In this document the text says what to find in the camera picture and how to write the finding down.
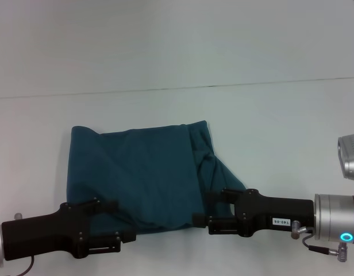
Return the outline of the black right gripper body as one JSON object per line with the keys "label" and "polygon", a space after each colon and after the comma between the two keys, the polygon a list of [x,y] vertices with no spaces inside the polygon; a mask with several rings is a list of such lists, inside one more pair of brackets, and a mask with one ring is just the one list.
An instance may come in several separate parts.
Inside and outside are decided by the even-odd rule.
{"label": "black right gripper body", "polygon": [[293,221],[298,221],[302,227],[314,226],[312,200],[266,197],[255,189],[239,193],[234,214],[237,233],[242,237],[251,237],[266,229],[290,232]]}

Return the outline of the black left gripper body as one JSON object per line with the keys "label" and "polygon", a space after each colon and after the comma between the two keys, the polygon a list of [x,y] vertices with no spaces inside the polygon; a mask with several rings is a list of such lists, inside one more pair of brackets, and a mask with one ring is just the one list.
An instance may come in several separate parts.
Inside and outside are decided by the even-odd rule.
{"label": "black left gripper body", "polygon": [[65,251],[76,259],[89,255],[94,203],[62,203],[55,213],[2,223],[5,259]]}

